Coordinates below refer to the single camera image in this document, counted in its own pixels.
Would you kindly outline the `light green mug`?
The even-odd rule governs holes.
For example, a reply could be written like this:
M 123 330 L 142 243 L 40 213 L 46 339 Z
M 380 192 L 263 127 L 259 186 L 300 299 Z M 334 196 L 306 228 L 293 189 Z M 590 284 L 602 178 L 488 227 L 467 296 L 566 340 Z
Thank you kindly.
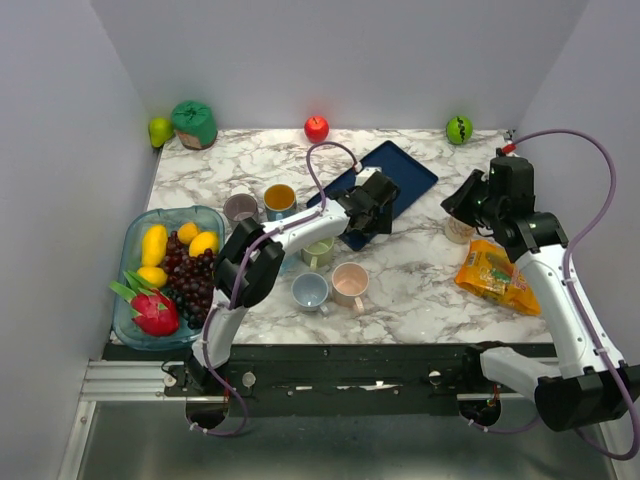
M 329 265 L 334 255 L 335 238 L 325 238 L 301 250 L 303 262 L 312 270 Z

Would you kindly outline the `pink ceramic mug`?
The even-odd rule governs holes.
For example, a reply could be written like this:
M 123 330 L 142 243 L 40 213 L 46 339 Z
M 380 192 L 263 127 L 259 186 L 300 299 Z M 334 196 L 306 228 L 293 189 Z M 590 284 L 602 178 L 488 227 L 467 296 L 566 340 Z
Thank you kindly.
M 358 263 L 338 265 L 331 275 L 332 297 L 336 304 L 362 314 L 364 295 L 369 286 L 369 275 Z

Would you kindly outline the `blue butterfly mug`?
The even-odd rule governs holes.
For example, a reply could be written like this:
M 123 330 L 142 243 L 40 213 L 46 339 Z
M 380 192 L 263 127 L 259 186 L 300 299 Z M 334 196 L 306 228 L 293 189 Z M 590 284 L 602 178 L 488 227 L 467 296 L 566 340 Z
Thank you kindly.
M 263 195 L 265 214 L 269 221 L 287 218 L 297 213 L 297 197 L 294 189 L 286 184 L 275 184 Z

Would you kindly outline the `grey mug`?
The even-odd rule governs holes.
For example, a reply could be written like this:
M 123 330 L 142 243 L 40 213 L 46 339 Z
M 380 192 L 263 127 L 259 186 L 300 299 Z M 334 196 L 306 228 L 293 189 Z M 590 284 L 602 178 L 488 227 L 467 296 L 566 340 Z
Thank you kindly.
M 300 309 L 306 312 L 320 312 L 324 316 L 329 314 L 329 293 L 327 281 L 314 272 L 300 274 L 291 285 L 292 297 Z

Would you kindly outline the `purple ceramic mug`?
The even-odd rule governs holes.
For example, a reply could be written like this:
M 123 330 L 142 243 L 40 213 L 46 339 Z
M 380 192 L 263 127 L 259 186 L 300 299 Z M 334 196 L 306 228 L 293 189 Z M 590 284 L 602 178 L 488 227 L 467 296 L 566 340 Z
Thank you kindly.
M 260 222 L 258 203 L 252 195 L 246 193 L 230 196 L 223 206 L 223 213 L 231 229 L 247 218 Z

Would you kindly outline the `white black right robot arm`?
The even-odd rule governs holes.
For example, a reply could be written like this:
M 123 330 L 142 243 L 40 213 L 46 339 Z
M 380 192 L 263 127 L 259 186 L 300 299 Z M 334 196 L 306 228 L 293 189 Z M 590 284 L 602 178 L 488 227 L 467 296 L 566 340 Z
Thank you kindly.
M 536 211 L 531 163 L 498 156 L 488 172 L 473 171 L 441 205 L 453 218 L 491 230 L 532 288 L 558 359 L 550 367 L 501 342 L 482 342 L 466 351 L 462 384 L 474 392 L 493 383 L 514 390 L 556 432 L 626 413 L 623 396 L 639 396 L 639 368 L 626 362 L 599 324 L 567 257 L 569 240 L 559 220 Z

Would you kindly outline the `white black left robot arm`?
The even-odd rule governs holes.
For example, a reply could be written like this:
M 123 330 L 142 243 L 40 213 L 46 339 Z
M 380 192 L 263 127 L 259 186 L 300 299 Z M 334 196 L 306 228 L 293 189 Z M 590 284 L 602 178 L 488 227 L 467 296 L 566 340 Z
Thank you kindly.
M 347 189 L 320 189 L 317 202 L 289 217 L 241 221 L 214 262 L 212 305 L 185 361 L 188 384 L 201 395 L 220 387 L 219 367 L 230 359 L 240 324 L 270 295 L 286 258 L 329 237 L 389 234 L 399 194 L 399 186 L 375 170 Z

